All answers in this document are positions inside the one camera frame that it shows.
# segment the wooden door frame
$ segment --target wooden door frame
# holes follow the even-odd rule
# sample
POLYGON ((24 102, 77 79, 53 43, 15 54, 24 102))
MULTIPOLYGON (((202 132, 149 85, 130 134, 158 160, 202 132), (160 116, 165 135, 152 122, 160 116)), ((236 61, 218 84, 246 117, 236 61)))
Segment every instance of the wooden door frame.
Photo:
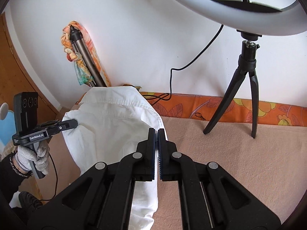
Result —
POLYGON ((2 13, 1 15, 1 20, 3 21, 3 27, 4 27, 4 32, 7 38, 7 42, 10 46, 11 52, 19 66, 19 68, 21 69, 22 73, 24 74, 24 76, 26 77, 26 79, 28 80, 28 82, 30 83, 30 85, 33 87, 33 89, 38 93, 38 95, 42 98, 42 100, 46 103, 46 105, 55 113, 58 114, 59 111, 50 103, 50 101, 46 98, 46 96, 41 92, 41 90, 38 88, 38 86, 35 84, 35 82, 33 81, 33 79, 30 77, 30 75, 28 74, 27 70, 25 69, 25 67, 23 66, 20 58, 18 57, 18 54, 14 48, 11 36, 9 34, 9 29, 7 27, 7 20, 5 18, 5 12, 2 13))

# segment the bracelet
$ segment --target bracelet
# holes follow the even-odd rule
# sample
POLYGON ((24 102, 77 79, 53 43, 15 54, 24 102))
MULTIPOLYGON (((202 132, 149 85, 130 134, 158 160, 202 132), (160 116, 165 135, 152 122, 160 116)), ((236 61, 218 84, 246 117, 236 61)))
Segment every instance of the bracelet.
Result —
POLYGON ((24 177, 24 178, 29 178, 30 176, 31 176, 31 174, 32 174, 32 172, 28 172, 28 173, 22 173, 16 166, 15 166, 15 164, 14 164, 14 161, 13 161, 13 159, 15 159, 15 158, 13 158, 14 157, 14 154, 16 154, 16 152, 14 153, 12 153, 12 154, 10 154, 10 165, 11 165, 11 167, 12 167, 12 169, 15 171, 15 173, 16 174, 18 174, 19 176, 21 176, 21 177, 24 177))
POLYGON ((13 161, 16 161, 16 164, 18 165, 18 167, 16 167, 21 173, 27 173, 30 170, 28 170, 18 159, 18 155, 17 153, 13 156, 13 161))

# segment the black tripod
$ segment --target black tripod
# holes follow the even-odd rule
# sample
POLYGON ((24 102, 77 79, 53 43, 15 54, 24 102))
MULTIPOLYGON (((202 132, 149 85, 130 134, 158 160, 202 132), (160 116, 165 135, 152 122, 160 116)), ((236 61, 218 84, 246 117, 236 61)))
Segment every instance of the black tripod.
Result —
POLYGON ((259 85, 258 79, 256 76, 256 50, 260 47, 258 44, 255 44, 253 41, 258 40, 258 37, 261 35, 250 34, 246 32, 241 32, 241 36, 246 39, 242 41, 242 53, 239 56, 238 68, 234 72, 232 80, 227 88, 227 91, 215 111, 213 117, 209 121, 208 125, 204 129, 204 134, 208 134, 216 123, 220 120, 237 91, 239 90, 243 80, 247 73, 249 73, 250 82, 251 82, 251 98, 252 98, 252 109, 253 109, 253 124, 251 136, 256 137, 257 124, 258 124, 258 104, 259 104, 259 85))

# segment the gloved hand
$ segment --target gloved hand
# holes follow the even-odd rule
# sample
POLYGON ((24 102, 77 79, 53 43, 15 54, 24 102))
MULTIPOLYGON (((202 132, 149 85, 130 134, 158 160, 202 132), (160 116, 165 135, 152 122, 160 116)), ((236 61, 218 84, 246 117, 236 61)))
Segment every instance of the gloved hand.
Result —
POLYGON ((33 150, 19 145, 15 154, 15 160, 24 171, 30 171, 30 161, 34 161, 36 169, 47 175, 49 173, 49 150, 50 148, 46 140, 40 142, 37 155, 33 150))

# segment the ring light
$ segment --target ring light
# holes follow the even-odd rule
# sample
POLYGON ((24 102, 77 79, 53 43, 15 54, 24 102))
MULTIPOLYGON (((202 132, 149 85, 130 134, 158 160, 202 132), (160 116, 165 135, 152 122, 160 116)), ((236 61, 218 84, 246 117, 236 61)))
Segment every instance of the ring light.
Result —
POLYGON ((275 36, 307 31, 307 15, 298 0, 283 9, 237 0, 176 1, 202 16, 240 31, 275 36))

